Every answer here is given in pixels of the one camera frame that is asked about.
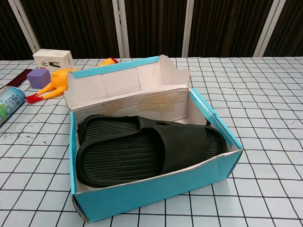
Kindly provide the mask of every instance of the grid pattern tablecloth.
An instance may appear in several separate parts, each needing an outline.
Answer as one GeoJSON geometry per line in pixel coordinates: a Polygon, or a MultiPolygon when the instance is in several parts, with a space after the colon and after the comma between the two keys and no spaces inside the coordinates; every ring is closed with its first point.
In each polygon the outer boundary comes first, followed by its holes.
{"type": "MultiPolygon", "coordinates": [[[[2,227],[303,226],[303,58],[172,58],[245,148],[231,176],[87,224],[70,197],[69,109],[62,97],[23,104],[0,128],[2,227]]],[[[75,60],[90,68],[102,59],[75,60]]],[[[0,85],[30,61],[0,61],[0,85]]],[[[28,81],[20,88],[34,91],[28,81]]]]}

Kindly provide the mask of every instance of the dark wall panel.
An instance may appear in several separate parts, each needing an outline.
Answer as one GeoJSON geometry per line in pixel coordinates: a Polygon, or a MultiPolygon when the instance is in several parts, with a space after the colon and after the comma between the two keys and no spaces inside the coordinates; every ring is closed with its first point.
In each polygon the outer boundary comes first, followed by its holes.
{"type": "Polygon", "coordinates": [[[119,57],[112,0],[21,0],[41,48],[119,57]]]}
{"type": "Polygon", "coordinates": [[[264,56],[303,56],[303,0],[287,0],[264,56]]]}
{"type": "Polygon", "coordinates": [[[273,0],[197,0],[189,57],[252,57],[273,0]]]}
{"type": "Polygon", "coordinates": [[[187,0],[125,0],[130,56],[182,55],[187,0]]]}
{"type": "Polygon", "coordinates": [[[0,0],[0,60],[32,59],[33,53],[7,0],[0,0]]]}

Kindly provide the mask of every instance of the blue tape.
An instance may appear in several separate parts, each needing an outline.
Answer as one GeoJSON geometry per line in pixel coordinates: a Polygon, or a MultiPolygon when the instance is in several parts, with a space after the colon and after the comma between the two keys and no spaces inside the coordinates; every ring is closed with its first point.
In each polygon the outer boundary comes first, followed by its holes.
{"type": "Polygon", "coordinates": [[[83,78],[83,77],[90,77],[98,74],[104,74],[109,72],[116,72],[120,70],[126,70],[130,68],[135,68],[141,65],[146,65],[150,63],[155,63],[159,61],[159,56],[150,57],[150,58],[143,58],[135,61],[126,61],[121,62],[117,64],[112,65],[106,65],[102,67],[95,67],[92,69],[86,69],[86,70],[79,70],[72,72],[73,76],[76,79],[83,78]]]}
{"type": "Polygon", "coordinates": [[[189,96],[194,101],[199,110],[203,113],[204,117],[223,135],[229,146],[235,144],[238,149],[243,149],[237,138],[221,120],[218,113],[209,105],[209,103],[199,94],[195,88],[192,88],[190,90],[189,96]]]}
{"type": "Polygon", "coordinates": [[[77,192],[77,176],[76,176],[76,153],[77,153],[77,125],[76,117],[73,112],[71,112],[71,130],[70,130],[70,177],[71,177],[71,194],[77,192]]]}

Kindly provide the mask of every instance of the cardboard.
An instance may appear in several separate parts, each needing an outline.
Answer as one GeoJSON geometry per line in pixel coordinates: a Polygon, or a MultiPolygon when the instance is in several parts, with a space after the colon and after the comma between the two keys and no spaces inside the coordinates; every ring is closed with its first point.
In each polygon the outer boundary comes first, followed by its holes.
{"type": "Polygon", "coordinates": [[[40,49],[33,54],[33,57],[40,69],[56,71],[74,66],[70,51],[40,49]]]}
{"type": "Polygon", "coordinates": [[[69,72],[64,96],[71,109],[70,165],[73,204],[89,222],[133,210],[223,180],[243,148],[215,110],[194,88],[189,71],[177,70],[167,56],[69,72]],[[92,114],[139,115],[155,120],[206,125],[222,133],[228,153],[188,168],[107,188],[90,188],[77,180],[77,125],[92,114]]]}

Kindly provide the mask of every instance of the can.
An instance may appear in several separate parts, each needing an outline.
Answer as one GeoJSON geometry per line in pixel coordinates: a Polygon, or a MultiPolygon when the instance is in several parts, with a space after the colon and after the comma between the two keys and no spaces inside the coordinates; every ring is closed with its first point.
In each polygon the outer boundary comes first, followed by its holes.
{"type": "Polygon", "coordinates": [[[0,125],[11,116],[25,101],[23,91],[5,86],[0,90],[0,125]]]}

